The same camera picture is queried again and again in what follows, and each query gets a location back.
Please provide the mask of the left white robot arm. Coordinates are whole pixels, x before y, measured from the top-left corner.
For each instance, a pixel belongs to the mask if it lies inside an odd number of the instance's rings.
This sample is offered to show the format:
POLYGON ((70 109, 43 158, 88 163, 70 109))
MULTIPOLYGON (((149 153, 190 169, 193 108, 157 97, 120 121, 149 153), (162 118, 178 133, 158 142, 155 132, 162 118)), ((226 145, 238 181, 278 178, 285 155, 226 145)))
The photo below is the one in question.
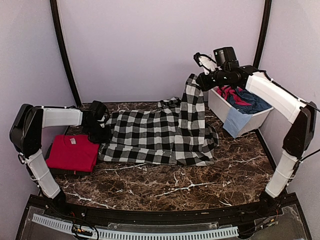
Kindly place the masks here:
POLYGON ((62 199, 64 193, 50 173, 42 152, 42 130, 50 127, 81 126, 92 143, 106 143, 111 138, 107 125, 108 108, 100 101, 93 101, 88 109, 70 106, 33 106, 23 104, 12 124, 9 139, 25 164, 31 179, 42 194, 52 199, 51 210, 60 218, 67 218, 70 206, 62 199))

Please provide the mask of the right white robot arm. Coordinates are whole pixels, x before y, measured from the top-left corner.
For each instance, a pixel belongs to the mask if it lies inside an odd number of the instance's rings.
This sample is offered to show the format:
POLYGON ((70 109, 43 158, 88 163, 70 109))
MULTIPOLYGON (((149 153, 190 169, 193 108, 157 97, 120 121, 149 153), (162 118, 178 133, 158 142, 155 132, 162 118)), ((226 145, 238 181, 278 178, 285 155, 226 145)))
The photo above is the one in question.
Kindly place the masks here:
POLYGON ((241 87, 267 102, 287 121, 287 132, 283 137, 282 153, 276 169, 265 187, 265 194, 275 199, 294 179, 300 165, 310 156, 306 154, 313 140, 316 117, 319 109, 294 95, 270 78, 266 71, 251 65, 231 70, 218 69, 201 64, 203 72, 197 83, 204 91, 224 85, 241 87))

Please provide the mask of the black white plaid shirt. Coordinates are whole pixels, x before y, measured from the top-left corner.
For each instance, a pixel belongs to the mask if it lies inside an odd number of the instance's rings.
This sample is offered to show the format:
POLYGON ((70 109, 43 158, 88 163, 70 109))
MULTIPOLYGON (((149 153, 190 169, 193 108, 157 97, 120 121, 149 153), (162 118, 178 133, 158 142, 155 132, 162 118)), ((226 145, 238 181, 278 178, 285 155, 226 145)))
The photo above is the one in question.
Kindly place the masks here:
POLYGON ((181 98, 161 100, 155 110, 119 110, 110 115, 111 140, 98 160, 155 165, 210 166, 219 145, 206 122, 204 94, 191 74, 181 98))

